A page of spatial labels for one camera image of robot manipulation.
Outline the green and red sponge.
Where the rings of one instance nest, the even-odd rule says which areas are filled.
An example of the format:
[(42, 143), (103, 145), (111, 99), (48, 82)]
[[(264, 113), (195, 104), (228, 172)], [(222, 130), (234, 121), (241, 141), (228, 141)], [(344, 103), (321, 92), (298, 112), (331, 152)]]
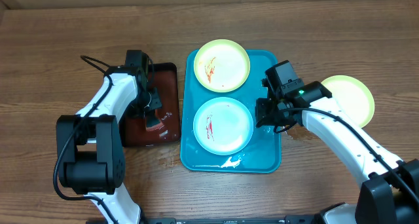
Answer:
[(145, 129), (147, 132), (160, 130), (164, 126), (164, 123), (156, 116), (146, 116), (145, 118)]

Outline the light blue plate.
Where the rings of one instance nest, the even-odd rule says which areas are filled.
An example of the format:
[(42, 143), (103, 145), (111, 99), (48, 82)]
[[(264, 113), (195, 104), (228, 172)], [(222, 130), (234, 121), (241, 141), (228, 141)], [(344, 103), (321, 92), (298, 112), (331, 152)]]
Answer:
[(218, 97), (200, 106), (192, 127), (197, 142), (206, 151), (231, 155), (250, 142), (254, 122), (243, 103), (234, 98)]

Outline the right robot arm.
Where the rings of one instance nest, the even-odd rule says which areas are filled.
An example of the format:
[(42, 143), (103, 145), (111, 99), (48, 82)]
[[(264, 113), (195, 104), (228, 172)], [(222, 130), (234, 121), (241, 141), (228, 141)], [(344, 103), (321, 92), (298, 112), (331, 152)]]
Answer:
[(379, 145), (340, 108), (320, 82), (304, 84), (289, 61), (265, 71), (266, 98), (256, 101), (256, 126), (282, 133), (299, 124), (321, 139), (355, 177), (357, 204), (345, 202), (313, 215), (313, 223), (418, 222), (418, 160), (403, 161)]

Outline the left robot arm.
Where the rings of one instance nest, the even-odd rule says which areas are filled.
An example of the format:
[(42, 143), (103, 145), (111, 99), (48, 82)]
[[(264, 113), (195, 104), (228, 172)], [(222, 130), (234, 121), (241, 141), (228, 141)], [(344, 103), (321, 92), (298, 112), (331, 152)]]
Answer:
[(63, 200), (91, 200), (108, 223), (146, 223), (123, 184), (126, 165), (118, 123), (128, 115), (145, 119), (148, 131), (162, 127), (156, 114), (162, 103), (150, 87), (153, 61), (140, 50), (128, 50), (123, 65), (85, 55), (81, 59), (103, 73), (103, 84), (84, 108), (57, 120), (54, 190)]

